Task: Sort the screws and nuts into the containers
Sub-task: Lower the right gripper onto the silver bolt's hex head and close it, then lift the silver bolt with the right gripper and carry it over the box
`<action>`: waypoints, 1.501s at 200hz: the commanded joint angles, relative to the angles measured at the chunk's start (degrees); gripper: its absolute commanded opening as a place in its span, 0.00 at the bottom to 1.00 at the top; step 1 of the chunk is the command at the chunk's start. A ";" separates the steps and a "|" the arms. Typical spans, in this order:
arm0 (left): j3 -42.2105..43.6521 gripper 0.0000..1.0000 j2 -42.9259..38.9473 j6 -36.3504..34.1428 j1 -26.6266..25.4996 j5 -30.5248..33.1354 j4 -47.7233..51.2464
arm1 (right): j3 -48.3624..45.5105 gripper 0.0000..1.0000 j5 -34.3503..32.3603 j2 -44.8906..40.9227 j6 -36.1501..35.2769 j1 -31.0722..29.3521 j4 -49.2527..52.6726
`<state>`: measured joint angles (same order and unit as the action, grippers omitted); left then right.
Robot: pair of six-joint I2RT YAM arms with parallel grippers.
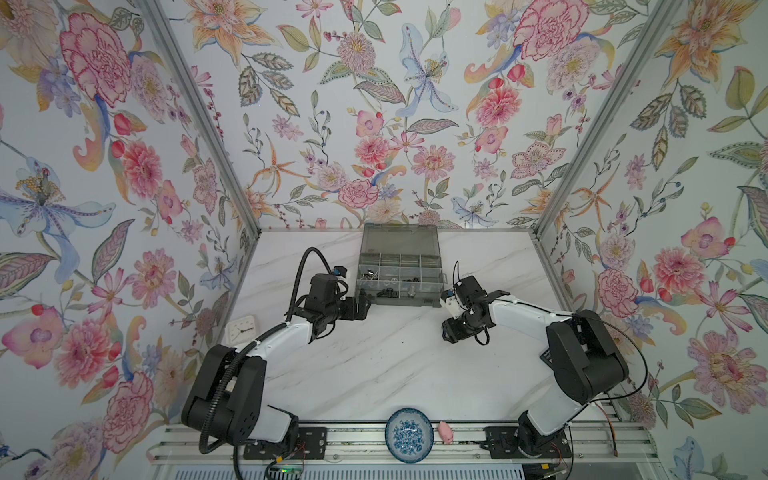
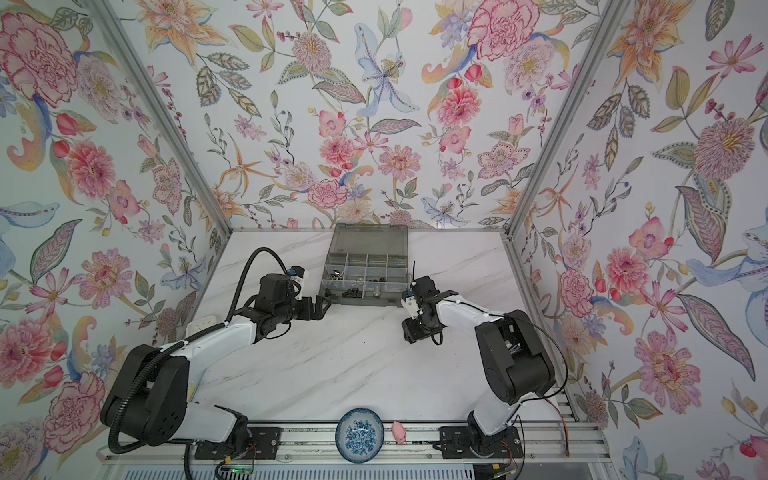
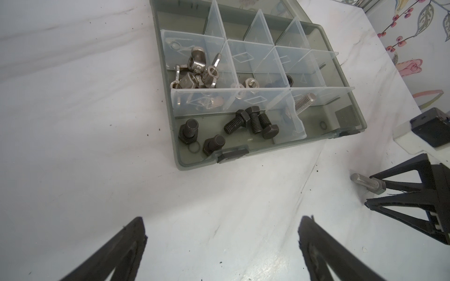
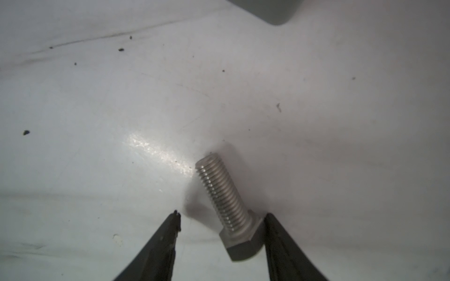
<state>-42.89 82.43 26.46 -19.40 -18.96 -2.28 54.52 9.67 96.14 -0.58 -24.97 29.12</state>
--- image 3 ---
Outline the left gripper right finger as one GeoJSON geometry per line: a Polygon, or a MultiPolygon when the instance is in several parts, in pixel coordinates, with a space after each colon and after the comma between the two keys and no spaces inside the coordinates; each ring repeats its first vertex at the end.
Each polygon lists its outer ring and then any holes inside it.
{"type": "Polygon", "coordinates": [[[383,280],[320,227],[312,217],[302,217],[298,234],[299,247],[312,281],[383,280]]]}

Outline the black hex bolt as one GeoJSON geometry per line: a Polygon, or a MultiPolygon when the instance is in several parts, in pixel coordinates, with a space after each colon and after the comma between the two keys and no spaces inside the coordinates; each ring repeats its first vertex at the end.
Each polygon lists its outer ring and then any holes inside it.
{"type": "Polygon", "coordinates": [[[273,124],[265,112],[260,113],[259,121],[262,126],[261,133],[264,139],[273,139],[279,134],[280,129],[278,125],[273,124]]]}
{"type": "Polygon", "coordinates": [[[213,152],[221,150],[225,143],[226,140],[222,135],[216,135],[213,138],[206,139],[203,144],[203,153],[206,156],[210,156],[213,152]]]}
{"type": "Polygon", "coordinates": [[[262,128],[261,122],[259,120],[260,107],[253,105],[253,106],[246,108],[245,111],[247,112],[247,114],[250,117],[250,124],[251,124],[251,129],[252,129],[253,134],[256,135],[258,133],[261,133],[263,128],[262,128]]]}
{"type": "Polygon", "coordinates": [[[190,145],[197,141],[198,132],[199,123],[196,119],[191,118],[180,126],[178,138],[182,143],[190,145]]]}

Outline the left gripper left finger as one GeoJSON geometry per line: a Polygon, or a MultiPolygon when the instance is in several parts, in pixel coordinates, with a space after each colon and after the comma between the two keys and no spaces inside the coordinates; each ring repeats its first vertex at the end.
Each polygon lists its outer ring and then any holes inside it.
{"type": "Polygon", "coordinates": [[[63,280],[134,281],[147,239],[143,218],[136,217],[63,280]]]}

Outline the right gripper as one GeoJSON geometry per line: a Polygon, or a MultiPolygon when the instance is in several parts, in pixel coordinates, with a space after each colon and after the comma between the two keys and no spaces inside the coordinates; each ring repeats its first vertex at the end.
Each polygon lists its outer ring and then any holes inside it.
{"type": "Polygon", "coordinates": [[[379,173],[386,187],[402,194],[368,199],[365,206],[427,235],[450,243],[450,169],[415,156],[379,173]]]}

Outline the small silver hex nut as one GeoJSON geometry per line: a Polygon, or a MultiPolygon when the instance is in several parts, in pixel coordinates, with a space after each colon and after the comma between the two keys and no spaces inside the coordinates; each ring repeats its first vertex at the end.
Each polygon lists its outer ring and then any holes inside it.
{"type": "Polygon", "coordinates": [[[237,100],[242,100],[246,96],[246,92],[244,91],[245,86],[241,83],[232,84],[232,88],[235,89],[234,97],[237,100]]]}

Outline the silver hex bolt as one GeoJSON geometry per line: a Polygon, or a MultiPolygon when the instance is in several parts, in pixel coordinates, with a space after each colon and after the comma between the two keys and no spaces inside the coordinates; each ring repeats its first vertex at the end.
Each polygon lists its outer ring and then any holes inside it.
{"type": "Polygon", "coordinates": [[[298,100],[295,103],[295,113],[296,115],[299,115],[303,111],[305,111],[307,108],[309,108],[314,102],[316,101],[316,95],[313,93],[308,93],[304,97],[302,97],[300,100],[298,100]]]}
{"type": "Polygon", "coordinates": [[[377,195],[386,191],[386,183],[383,180],[369,178],[359,173],[352,174],[350,180],[377,195]]]}

